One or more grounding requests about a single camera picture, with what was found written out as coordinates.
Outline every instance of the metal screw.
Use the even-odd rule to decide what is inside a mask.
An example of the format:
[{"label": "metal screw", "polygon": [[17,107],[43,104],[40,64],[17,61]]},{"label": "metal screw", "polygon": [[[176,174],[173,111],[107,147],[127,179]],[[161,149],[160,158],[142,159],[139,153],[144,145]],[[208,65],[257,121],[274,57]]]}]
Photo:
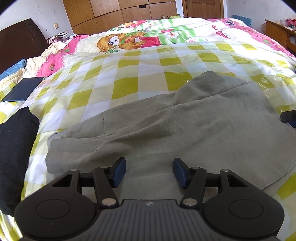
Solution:
[{"label": "metal screw", "polygon": [[183,200],[183,204],[186,206],[195,206],[197,201],[194,198],[186,198]]},{"label": "metal screw", "polygon": [[105,206],[112,206],[116,204],[116,200],[114,198],[105,198],[102,200],[102,204]]}]

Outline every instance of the floral blanket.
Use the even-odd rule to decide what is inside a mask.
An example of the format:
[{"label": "floral blanket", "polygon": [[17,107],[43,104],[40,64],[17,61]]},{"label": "floral blanket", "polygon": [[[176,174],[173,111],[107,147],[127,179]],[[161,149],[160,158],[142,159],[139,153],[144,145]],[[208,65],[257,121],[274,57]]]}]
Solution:
[{"label": "floral blanket", "polygon": [[66,55],[87,53],[115,53],[151,46],[217,40],[234,40],[282,51],[293,57],[279,43],[248,27],[238,19],[177,18],[139,20],[124,23],[111,30],[88,35],[77,35],[62,50],[47,57],[36,76],[48,77],[64,66]]}]

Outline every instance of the folded clothing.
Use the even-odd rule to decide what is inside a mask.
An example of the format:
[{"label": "folded clothing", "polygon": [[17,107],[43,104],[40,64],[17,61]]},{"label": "folded clothing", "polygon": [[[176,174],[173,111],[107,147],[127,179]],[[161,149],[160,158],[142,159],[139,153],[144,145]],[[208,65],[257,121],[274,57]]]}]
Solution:
[{"label": "folded clothing", "polygon": [[24,68],[26,66],[27,62],[25,59],[22,59],[18,63],[14,64],[7,70],[5,70],[2,74],[0,74],[0,81],[4,79],[5,77],[17,72],[19,69]]},{"label": "folded clothing", "polygon": [[0,124],[0,210],[14,216],[21,201],[30,153],[39,128],[39,119],[29,107],[18,110]]},{"label": "folded clothing", "polygon": [[172,163],[230,169],[273,195],[296,166],[296,132],[255,82],[206,72],[177,92],[109,109],[52,135],[48,172],[91,172],[127,161],[120,199],[177,199]]}]

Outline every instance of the tablet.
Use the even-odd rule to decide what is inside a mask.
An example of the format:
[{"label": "tablet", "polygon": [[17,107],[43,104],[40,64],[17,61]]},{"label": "tablet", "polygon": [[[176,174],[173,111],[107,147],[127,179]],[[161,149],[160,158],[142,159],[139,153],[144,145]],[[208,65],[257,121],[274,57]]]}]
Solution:
[{"label": "tablet", "polygon": [[44,77],[22,79],[12,90],[3,98],[2,101],[26,101],[29,95],[41,83]]}]

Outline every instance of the bed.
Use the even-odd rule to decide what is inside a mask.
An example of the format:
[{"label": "bed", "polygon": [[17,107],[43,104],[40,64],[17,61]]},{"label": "bed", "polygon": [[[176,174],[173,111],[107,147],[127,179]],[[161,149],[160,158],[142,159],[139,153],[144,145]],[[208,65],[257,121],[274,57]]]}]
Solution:
[{"label": "bed", "polygon": [[[22,199],[53,178],[45,165],[52,133],[118,105],[175,92],[209,70],[257,82],[279,114],[296,109],[296,58],[236,19],[134,21],[50,46],[28,65],[32,77],[46,78],[24,103],[0,102],[0,123],[26,106],[40,120]],[[292,174],[273,196],[285,211],[282,240],[296,239],[295,187]],[[3,241],[20,239],[13,217],[0,212],[0,221]]]}]

